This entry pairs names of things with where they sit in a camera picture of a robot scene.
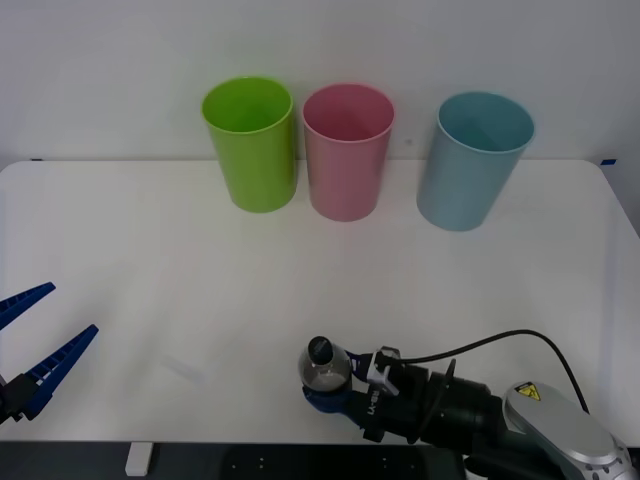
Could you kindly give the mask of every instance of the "white wall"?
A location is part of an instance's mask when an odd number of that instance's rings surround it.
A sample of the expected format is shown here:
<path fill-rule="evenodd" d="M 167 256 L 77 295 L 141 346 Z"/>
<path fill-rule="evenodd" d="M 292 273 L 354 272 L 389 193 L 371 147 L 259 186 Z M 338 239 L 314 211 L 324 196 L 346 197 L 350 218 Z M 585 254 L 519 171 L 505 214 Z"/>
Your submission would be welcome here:
<path fill-rule="evenodd" d="M 533 114 L 527 156 L 640 170 L 638 22 L 638 0 L 2 0 L 0 157 L 212 156 L 201 98 L 266 74 L 298 104 L 380 86 L 393 157 L 423 152 L 445 97 L 489 89 Z"/>

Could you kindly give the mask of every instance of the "green cup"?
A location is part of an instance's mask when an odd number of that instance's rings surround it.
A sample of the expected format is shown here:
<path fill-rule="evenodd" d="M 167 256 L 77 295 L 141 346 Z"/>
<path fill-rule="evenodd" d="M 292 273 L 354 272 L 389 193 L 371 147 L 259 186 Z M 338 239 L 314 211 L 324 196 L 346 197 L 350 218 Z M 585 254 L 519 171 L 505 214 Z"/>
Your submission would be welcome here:
<path fill-rule="evenodd" d="M 233 78 L 211 90 L 202 115 L 218 152 L 231 200 L 272 212 L 296 191 L 293 98 L 278 82 Z"/>

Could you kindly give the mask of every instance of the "pink cup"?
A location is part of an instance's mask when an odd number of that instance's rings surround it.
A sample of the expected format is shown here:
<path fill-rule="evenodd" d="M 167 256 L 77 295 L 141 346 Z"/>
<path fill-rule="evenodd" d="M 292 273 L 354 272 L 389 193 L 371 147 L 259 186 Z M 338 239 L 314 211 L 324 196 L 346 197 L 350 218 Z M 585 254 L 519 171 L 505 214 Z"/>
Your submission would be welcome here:
<path fill-rule="evenodd" d="M 309 189 L 320 215 L 351 222 L 376 207 L 394 116 L 384 93 L 358 83 L 329 85 L 306 101 Z"/>

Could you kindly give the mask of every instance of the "black cable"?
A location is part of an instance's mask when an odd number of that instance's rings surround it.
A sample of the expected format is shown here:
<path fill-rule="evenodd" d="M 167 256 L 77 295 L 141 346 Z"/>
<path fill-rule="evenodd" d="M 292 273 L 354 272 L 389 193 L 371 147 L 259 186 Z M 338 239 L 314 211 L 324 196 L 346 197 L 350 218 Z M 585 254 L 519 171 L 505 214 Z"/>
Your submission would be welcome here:
<path fill-rule="evenodd" d="M 502 333 L 499 333 L 497 335 L 492 335 L 491 337 L 487 337 L 487 338 L 485 338 L 483 340 L 478 340 L 477 342 L 470 343 L 469 345 L 466 345 L 466 346 L 460 347 L 460 348 L 456 348 L 456 349 L 450 350 L 448 352 L 438 353 L 436 355 L 429 355 L 427 357 L 403 358 L 400 361 L 401 361 L 401 363 L 403 363 L 405 365 L 410 365 L 410 364 L 414 364 L 414 363 L 435 362 L 436 360 L 442 360 L 443 358 L 455 357 L 456 355 L 460 355 L 461 353 L 468 352 L 469 350 L 473 350 L 474 348 L 482 347 L 483 345 L 486 345 L 488 343 L 492 343 L 492 342 L 495 342 L 497 340 L 502 340 L 503 338 L 513 337 L 513 336 L 516 336 L 516 335 L 532 335 L 534 337 L 538 337 L 538 338 L 544 340 L 547 343 L 547 345 L 549 345 L 551 347 L 551 349 L 555 352 L 555 354 L 560 359 L 560 363 L 562 363 L 562 366 L 564 367 L 565 372 L 567 372 L 567 375 L 569 377 L 569 380 L 571 381 L 571 385 L 573 386 L 573 389 L 576 392 L 576 396 L 578 397 L 578 401 L 580 402 L 580 406 L 582 407 L 582 410 L 584 410 L 586 413 L 589 413 L 589 408 L 587 407 L 587 402 L 584 399 L 584 395 L 582 395 L 582 390 L 580 390 L 580 386 L 578 385 L 578 381 L 576 380 L 575 375 L 571 371 L 571 367 L 569 366 L 569 363 L 567 362 L 567 360 L 564 358 L 564 355 L 562 354 L 560 349 L 556 346 L 556 344 L 551 341 L 551 339 L 549 339 L 548 337 L 542 335 L 539 332 L 536 332 L 535 330 L 526 330 L 526 329 L 524 329 L 524 330 L 509 330 L 507 332 L 502 332 Z"/>

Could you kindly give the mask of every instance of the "small bottle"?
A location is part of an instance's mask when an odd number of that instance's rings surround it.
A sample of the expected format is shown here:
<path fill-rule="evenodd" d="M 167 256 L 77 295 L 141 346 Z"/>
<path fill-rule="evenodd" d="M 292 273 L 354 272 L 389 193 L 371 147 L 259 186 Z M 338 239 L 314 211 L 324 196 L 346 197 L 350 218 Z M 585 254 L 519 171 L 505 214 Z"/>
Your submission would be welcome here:
<path fill-rule="evenodd" d="M 315 337 L 300 354 L 298 373 L 309 389 L 330 393 L 350 382 L 351 360 L 338 345 L 325 337 Z"/>

